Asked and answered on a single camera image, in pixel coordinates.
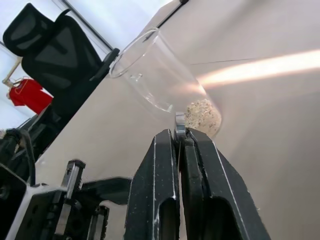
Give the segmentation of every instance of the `white wall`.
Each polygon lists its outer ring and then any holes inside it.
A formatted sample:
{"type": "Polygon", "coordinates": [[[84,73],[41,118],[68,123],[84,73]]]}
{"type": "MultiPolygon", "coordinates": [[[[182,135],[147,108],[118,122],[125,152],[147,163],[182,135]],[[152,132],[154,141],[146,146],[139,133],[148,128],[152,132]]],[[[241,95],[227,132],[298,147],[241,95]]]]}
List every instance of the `white wall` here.
{"type": "Polygon", "coordinates": [[[0,129],[16,128],[28,119],[27,115],[0,100],[0,129]]]}
{"type": "Polygon", "coordinates": [[[135,39],[155,13],[171,0],[69,0],[93,28],[114,48],[135,39]]]}

